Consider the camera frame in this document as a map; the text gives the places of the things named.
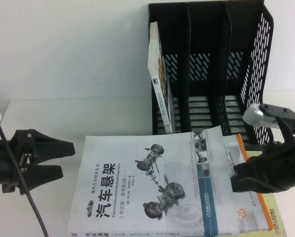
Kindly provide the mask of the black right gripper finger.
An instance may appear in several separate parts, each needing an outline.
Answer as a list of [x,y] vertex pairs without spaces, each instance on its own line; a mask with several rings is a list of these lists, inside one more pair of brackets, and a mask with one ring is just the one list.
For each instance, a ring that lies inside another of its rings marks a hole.
[[233,175],[231,178],[232,190],[235,193],[242,192],[256,192],[256,193],[268,193],[268,189],[260,183],[264,181],[264,175],[258,175],[256,177],[240,178],[238,175]]
[[249,157],[246,161],[234,166],[233,176],[264,176],[263,154]]

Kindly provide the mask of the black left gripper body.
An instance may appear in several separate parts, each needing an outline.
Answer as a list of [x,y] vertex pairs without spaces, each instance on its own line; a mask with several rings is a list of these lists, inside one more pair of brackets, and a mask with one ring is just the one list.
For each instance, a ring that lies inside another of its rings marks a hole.
[[1,140],[0,151],[0,184],[3,193],[13,193],[16,188],[20,193],[25,192],[25,185],[17,172],[23,175],[29,190],[36,186],[37,182],[37,145],[36,131],[17,130],[13,137],[7,141],[8,147]]

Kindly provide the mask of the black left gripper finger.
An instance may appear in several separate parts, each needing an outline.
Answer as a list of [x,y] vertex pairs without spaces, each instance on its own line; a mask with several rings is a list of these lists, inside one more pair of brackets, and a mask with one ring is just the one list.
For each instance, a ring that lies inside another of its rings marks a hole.
[[29,191],[61,178],[63,171],[59,165],[34,165],[26,171],[26,185]]
[[74,144],[46,136],[34,129],[29,129],[33,138],[33,158],[63,158],[75,154]]

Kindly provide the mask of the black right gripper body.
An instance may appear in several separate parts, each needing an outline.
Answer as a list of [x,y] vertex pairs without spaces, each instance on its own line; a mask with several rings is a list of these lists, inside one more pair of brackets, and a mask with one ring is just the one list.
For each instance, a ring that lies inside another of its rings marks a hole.
[[283,192],[295,187],[295,136],[290,143],[265,146],[261,177],[261,192]]

